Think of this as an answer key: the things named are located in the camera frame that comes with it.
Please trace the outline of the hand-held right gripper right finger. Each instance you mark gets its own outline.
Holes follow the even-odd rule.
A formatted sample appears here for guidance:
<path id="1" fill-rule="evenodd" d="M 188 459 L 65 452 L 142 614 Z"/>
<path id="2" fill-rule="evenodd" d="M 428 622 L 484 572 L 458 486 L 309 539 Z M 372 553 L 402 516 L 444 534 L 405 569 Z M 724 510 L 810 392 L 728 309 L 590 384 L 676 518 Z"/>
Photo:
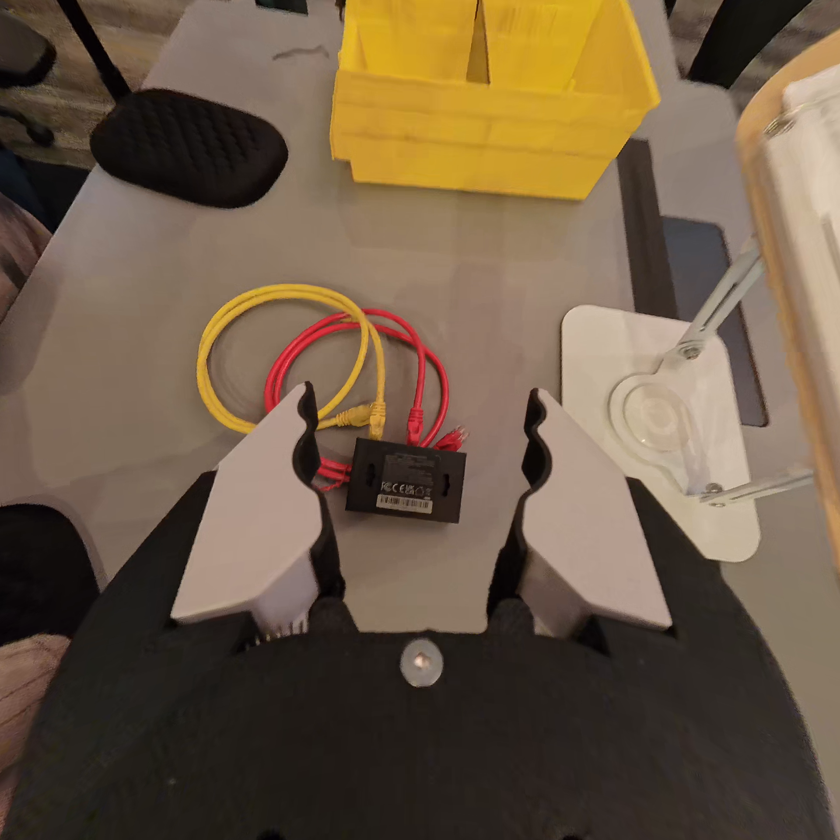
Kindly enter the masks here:
<path id="1" fill-rule="evenodd" d="M 488 623 L 522 602 L 548 635 L 595 618 L 666 632 L 673 618 L 627 478 L 547 391 L 528 396 L 528 488 L 497 556 Z"/>

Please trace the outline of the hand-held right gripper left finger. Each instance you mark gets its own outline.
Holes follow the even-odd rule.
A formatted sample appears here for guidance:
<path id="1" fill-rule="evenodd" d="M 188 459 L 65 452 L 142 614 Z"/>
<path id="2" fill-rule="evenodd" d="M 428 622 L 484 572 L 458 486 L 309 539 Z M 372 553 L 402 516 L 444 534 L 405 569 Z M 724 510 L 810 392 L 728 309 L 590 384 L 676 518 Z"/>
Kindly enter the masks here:
<path id="1" fill-rule="evenodd" d="M 312 384 L 293 388 L 217 465 L 171 609 L 179 624 L 238 613 L 260 635 L 307 632 L 345 582 L 325 497 Z"/>

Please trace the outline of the black network switch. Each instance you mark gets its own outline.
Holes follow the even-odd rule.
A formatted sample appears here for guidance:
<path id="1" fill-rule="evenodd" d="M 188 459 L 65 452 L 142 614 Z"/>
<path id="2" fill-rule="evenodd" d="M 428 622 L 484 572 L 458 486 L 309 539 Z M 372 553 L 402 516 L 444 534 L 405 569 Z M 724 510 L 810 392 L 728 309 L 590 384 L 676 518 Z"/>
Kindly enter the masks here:
<path id="1" fill-rule="evenodd" d="M 359 437 L 346 511 L 457 524 L 466 454 Z"/>

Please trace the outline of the yellow plastic bin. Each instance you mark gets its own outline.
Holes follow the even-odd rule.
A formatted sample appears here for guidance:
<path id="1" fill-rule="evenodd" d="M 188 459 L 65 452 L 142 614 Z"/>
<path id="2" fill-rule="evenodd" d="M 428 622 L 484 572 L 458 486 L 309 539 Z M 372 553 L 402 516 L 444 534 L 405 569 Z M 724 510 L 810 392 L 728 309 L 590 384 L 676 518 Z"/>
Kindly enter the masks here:
<path id="1" fill-rule="evenodd" d="M 629 2 L 344 2 L 356 182 L 581 201 L 660 96 Z"/>

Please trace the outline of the white stand base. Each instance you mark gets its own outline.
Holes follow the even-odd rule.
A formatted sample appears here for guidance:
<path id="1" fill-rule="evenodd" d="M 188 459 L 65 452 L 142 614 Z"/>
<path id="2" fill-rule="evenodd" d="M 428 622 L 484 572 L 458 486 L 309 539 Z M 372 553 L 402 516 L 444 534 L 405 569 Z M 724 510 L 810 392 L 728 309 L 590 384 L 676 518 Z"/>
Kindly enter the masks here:
<path id="1" fill-rule="evenodd" d="M 717 336 L 687 360 L 688 322 L 596 306 L 561 324 L 561 404 L 627 477 L 640 480 L 710 560 L 760 545 L 755 503 L 704 501 L 750 483 L 728 350 Z"/>

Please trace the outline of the black seat cushion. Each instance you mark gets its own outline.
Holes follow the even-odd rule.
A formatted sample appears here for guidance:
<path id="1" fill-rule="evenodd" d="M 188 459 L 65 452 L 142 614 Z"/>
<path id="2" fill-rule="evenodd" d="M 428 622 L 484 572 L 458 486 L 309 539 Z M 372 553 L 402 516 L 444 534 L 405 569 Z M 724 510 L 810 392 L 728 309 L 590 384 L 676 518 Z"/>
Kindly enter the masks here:
<path id="1" fill-rule="evenodd" d="M 73 638 L 99 592 L 85 543 L 63 513 L 1 508 L 1 645 L 39 634 Z"/>

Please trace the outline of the wooden board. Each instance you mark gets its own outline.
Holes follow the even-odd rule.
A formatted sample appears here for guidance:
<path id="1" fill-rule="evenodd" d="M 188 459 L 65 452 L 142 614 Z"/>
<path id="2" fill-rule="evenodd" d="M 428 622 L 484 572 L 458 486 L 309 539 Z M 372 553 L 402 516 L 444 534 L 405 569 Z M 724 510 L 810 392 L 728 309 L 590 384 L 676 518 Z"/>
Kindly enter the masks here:
<path id="1" fill-rule="evenodd" d="M 838 495 L 838 31 L 752 96 L 736 132 L 822 494 Z"/>

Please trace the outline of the black pole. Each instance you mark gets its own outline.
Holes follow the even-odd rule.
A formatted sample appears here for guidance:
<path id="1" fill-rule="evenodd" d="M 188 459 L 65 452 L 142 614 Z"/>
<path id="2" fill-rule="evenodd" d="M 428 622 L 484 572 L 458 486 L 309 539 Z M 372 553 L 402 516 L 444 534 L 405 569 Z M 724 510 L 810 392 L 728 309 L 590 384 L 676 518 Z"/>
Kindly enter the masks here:
<path id="1" fill-rule="evenodd" d="M 108 51 L 100 41 L 94 27 L 85 15 L 78 1 L 57 1 L 69 26 L 79 38 L 89 55 L 99 78 L 111 99 L 120 102 L 131 93 L 128 82 L 122 72 L 113 63 Z"/>

